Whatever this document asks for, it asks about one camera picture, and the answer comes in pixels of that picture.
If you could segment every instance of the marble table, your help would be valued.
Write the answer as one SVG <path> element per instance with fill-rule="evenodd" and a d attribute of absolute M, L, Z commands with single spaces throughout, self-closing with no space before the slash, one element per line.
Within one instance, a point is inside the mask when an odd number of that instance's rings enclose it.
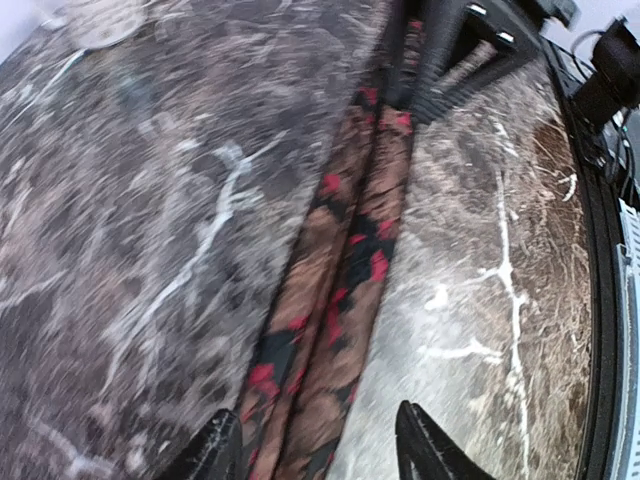
<path fill-rule="evenodd" d="M 497 479 L 574 478 L 591 336 L 578 181 L 541 61 L 417 130 L 389 284 L 327 478 L 398 478 L 403 400 Z"/>
<path fill-rule="evenodd" d="M 150 478 L 233 407 L 388 2 L 152 2 L 0 69 L 0 476 Z"/>

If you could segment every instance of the marble surface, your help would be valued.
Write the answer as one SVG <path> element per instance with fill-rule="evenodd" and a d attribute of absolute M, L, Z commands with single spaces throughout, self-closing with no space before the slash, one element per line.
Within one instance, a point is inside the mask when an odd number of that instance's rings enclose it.
<path fill-rule="evenodd" d="M 150 478 L 234 405 L 388 9 L 151 3 L 0 70 L 2 478 Z"/>
<path fill-rule="evenodd" d="M 416 132 L 368 365 L 328 476 L 397 479 L 419 403 L 498 479 L 570 479 L 589 379 L 577 177 L 542 62 Z"/>

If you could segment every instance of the white object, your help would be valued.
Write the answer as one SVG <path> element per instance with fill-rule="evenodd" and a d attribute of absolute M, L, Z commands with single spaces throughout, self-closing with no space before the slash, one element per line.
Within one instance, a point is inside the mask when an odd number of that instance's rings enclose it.
<path fill-rule="evenodd" d="M 145 21 L 143 0 L 66 0 L 66 15 L 48 14 L 43 25 L 51 29 L 66 26 L 78 48 L 109 47 L 133 35 Z"/>

